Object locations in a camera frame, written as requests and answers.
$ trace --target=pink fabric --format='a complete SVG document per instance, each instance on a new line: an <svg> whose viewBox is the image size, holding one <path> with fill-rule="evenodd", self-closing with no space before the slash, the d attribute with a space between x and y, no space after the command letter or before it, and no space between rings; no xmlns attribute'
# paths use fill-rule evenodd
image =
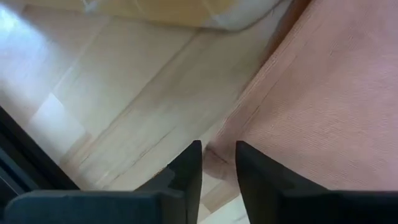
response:
<svg viewBox="0 0 398 224"><path fill-rule="evenodd" d="M244 140L330 189L398 190L398 1L314 0L206 148Z"/></svg>

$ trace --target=textured fabric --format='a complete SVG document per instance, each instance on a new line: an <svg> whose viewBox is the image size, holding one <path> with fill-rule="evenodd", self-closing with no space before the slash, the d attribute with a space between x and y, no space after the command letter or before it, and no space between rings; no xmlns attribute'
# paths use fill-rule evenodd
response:
<svg viewBox="0 0 398 224"><path fill-rule="evenodd" d="M314 0L206 148L244 140L329 189L398 190L398 1Z"/></svg>

